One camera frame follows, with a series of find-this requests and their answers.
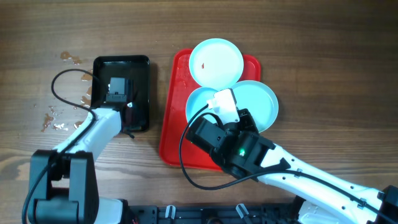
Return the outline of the white plate with red speck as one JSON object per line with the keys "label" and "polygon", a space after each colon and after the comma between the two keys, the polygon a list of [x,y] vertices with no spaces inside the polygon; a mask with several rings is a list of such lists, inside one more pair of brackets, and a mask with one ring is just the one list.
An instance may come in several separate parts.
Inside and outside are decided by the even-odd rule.
{"label": "white plate with red speck", "polygon": [[219,91],[233,86],[241,78],[244,59],[232,42],[212,38],[193,49],[188,67],[197,84]]}

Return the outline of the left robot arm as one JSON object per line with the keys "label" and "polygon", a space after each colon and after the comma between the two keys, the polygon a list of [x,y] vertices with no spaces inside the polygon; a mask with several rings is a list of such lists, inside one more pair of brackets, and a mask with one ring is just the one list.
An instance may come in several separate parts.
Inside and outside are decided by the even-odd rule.
{"label": "left robot arm", "polygon": [[22,223],[132,223],[126,200],[99,196],[95,172],[95,160],[121,130],[120,111],[97,108],[65,142],[35,151]]}

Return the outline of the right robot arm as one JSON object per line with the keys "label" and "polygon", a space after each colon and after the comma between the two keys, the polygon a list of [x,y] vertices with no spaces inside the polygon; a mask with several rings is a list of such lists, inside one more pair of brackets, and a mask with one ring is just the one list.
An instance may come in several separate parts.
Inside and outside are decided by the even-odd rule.
{"label": "right robot arm", "polygon": [[397,223],[397,187],[379,191],[352,184],[297,159],[257,131],[237,130],[215,160],[236,184],[253,179],[292,192],[304,205],[326,212],[314,216],[316,223]]}

